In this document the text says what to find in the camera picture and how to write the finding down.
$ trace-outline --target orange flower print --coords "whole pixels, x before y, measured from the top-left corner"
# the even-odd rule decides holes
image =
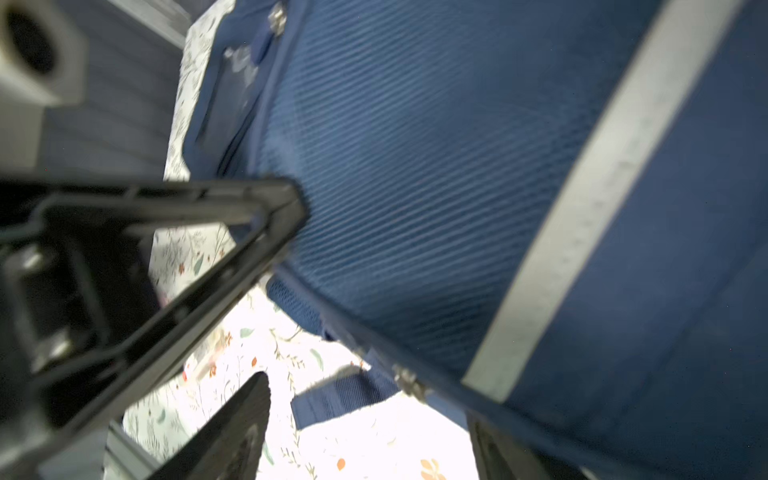
[[[440,473],[440,464],[434,458],[432,463],[422,460],[422,467],[426,470],[426,472],[422,470],[424,480],[445,480],[445,475]]]

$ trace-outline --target white stripe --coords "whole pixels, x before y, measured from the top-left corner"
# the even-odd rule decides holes
[[[743,0],[670,0],[523,259],[462,383],[504,402]]]

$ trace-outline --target gray paneled wall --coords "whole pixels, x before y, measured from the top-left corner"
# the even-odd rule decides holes
[[[161,179],[181,50],[106,0],[58,4],[88,37],[88,85],[45,112],[38,168]]]

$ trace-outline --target floral fabric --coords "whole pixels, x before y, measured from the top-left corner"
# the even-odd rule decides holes
[[[186,180],[181,144],[216,28],[233,0],[219,0],[187,34],[165,177]],[[159,230],[150,275],[173,299],[233,247],[221,225]],[[270,379],[272,408],[259,480],[301,478],[477,478],[468,433],[402,393],[339,419],[298,431],[290,400],[297,392],[362,360],[338,343],[302,331],[255,287],[227,314],[210,344],[218,348],[202,375],[186,372],[133,405],[124,429],[158,460],[170,458],[251,375]]]

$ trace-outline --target blue bag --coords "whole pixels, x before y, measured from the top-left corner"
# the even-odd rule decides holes
[[[302,185],[269,295],[386,374],[316,419],[397,377],[601,478],[758,478],[767,27],[767,0],[239,0],[184,159]]]

